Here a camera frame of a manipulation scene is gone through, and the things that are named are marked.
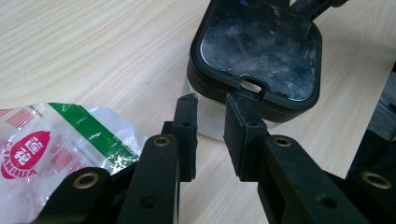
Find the light wood grain surface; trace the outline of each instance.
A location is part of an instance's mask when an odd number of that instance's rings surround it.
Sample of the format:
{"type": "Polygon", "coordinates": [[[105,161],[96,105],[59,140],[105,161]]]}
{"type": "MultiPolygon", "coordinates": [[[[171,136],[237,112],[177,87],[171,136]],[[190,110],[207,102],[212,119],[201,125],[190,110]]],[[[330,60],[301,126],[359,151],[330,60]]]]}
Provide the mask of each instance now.
{"type": "MultiPolygon", "coordinates": [[[[190,44],[209,1],[1,1],[0,107],[108,106],[148,136],[172,120],[190,44]]],[[[345,176],[396,60],[396,1],[352,0],[315,20],[323,36],[320,98],[270,130],[345,176]]],[[[266,222],[256,184],[227,149],[199,136],[197,177],[181,185],[181,223],[266,222]]]]}

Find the screw hole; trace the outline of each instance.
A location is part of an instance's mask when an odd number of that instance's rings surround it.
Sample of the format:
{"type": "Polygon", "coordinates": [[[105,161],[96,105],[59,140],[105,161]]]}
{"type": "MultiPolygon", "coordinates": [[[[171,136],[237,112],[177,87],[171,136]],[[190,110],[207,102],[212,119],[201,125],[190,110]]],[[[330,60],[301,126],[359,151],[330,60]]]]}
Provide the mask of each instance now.
{"type": "Polygon", "coordinates": [[[150,209],[157,203],[157,198],[152,195],[146,196],[140,200],[140,206],[144,209],[150,209]]]}
{"type": "Polygon", "coordinates": [[[169,138],[167,137],[158,137],[154,139],[153,143],[157,147],[164,147],[169,145],[169,143],[171,143],[171,140],[169,140],[169,138]]]}
{"type": "Polygon", "coordinates": [[[382,175],[374,172],[364,171],[361,173],[361,178],[369,185],[379,189],[391,189],[392,184],[382,175]]]}
{"type": "Polygon", "coordinates": [[[286,138],[276,138],[274,140],[275,144],[277,144],[278,146],[281,147],[289,147],[291,146],[291,141],[289,139],[286,138]]]}
{"type": "Polygon", "coordinates": [[[95,172],[88,172],[79,175],[74,181],[73,186],[76,189],[88,189],[99,181],[99,174],[95,172]]]}
{"type": "Polygon", "coordinates": [[[327,196],[326,194],[319,194],[317,196],[317,201],[321,205],[323,205],[327,208],[336,208],[337,207],[337,202],[333,198],[327,196]]]}

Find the black plastic bracket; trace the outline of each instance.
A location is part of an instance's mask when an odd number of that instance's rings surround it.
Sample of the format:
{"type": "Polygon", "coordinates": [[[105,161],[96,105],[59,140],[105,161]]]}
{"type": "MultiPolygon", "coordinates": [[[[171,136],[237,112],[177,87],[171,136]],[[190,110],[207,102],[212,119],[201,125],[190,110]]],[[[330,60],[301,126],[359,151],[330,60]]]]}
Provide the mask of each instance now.
{"type": "Polygon", "coordinates": [[[224,132],[236,175],[259,182],[270,223],[368,223],[295,140],[266,134],[249,101],[227,96],[224,132]]]}

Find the crumpled plastic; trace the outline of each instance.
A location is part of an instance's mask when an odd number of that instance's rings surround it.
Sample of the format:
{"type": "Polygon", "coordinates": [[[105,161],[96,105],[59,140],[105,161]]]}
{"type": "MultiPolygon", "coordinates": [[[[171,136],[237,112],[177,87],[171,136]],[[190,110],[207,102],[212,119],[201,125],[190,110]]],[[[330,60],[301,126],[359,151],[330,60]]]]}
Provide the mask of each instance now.
{"type": "Polygon", "coordinates": [[[147,137],[109,108],[38,104],[0,109],[0,223],[32,222],[71,173],[112,175],[138,161],[147,137]]]}

